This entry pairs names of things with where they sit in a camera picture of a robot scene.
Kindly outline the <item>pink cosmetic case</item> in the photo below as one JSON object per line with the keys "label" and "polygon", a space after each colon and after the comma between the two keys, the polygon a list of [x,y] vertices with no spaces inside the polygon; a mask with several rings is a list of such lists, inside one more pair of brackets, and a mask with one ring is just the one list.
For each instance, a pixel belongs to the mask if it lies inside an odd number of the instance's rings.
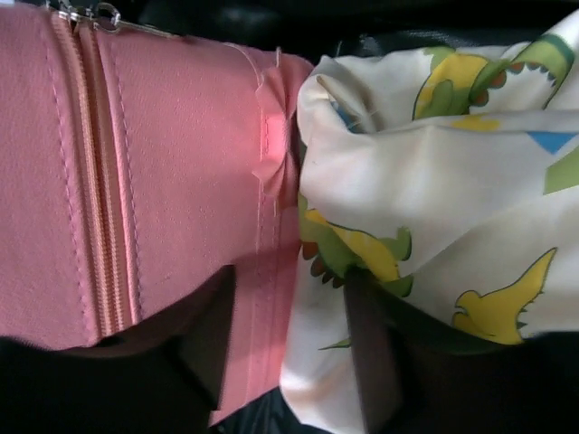
{"label": "pink cosmetic case", "polygon": [[1,333],[137,348],[233,269],[215,424],[280,380],[297,250],[293,54],[122,23],[109,4],[1,10]]}

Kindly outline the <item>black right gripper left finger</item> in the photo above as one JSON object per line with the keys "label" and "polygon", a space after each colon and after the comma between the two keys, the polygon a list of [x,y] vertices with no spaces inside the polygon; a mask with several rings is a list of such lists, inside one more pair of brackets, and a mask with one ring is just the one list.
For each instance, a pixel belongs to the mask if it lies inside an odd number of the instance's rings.
{"label": "black right gripper left finger", "polygon": [[206,433],[219,406],[236,273],[92,348],[1,339],[4,433]]}

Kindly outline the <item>black hard-shell suitcase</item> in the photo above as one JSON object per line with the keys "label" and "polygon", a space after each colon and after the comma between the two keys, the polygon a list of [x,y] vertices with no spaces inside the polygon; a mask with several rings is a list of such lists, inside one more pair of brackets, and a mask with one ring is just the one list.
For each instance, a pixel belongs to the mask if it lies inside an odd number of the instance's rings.
{"label": "black hard-shell suitcase", "polygon": [[280,47],[311,61],[434,45],[530,41],[575,1],[130,1],[123,13],[176,34]]}

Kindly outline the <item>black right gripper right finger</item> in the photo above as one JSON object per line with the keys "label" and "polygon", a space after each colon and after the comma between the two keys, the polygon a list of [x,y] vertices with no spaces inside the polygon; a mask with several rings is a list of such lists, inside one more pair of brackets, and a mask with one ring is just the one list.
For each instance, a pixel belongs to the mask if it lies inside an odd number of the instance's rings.
{"label": "black right gripper right finger", "polygon": [[368,433],[575,433],[578,335],[493,344],[454,330],[353,270],[344,288]]}

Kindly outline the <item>dinosaur print white cloth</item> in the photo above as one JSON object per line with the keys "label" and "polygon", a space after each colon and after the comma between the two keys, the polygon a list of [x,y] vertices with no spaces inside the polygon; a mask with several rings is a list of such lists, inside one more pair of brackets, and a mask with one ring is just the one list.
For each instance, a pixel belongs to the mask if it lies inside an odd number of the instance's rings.
{"label": "dinosaur print white cloth", "polygon": [[447,353],[578,328],[578,16],[513,45],[323,57],[298,98],[296,290],[280,391],[365,433],[393,357],[371,313]]}

